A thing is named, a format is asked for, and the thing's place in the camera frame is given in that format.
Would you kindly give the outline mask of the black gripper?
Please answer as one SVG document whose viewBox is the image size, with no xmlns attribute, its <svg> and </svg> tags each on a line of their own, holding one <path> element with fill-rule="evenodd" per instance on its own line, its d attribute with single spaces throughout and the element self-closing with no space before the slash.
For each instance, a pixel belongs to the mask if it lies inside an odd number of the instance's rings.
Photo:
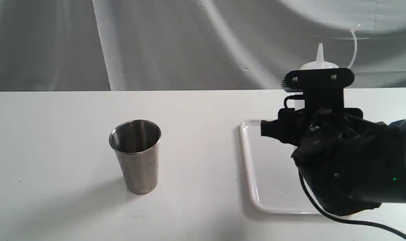
<svg viewBox="0 0 406 241">
<path fill-rule="evenodd" d="M 261 136 L 294 146 L 291 158 L 298 168 L 357 165 L 387 149 L 386 123 L 364 119 L 359 108 L 319 109 L 312 114 L 282 108 L 277 119 L 261 120 Z"/>
</svg>

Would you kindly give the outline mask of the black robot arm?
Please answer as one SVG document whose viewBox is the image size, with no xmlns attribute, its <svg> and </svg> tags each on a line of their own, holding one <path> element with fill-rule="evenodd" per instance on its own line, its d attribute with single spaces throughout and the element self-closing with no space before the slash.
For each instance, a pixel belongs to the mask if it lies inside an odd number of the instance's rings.
<svg viewBox="0 0 406 241">
<path fill-rule="evenodd" d="M 406 203 L 406 119 L 370 122 L 346 108 L 313 115 L 282 108 L 261 136 L 295 146 L 291 157 L 322 208 L 348 216 Z"/>
</svg>

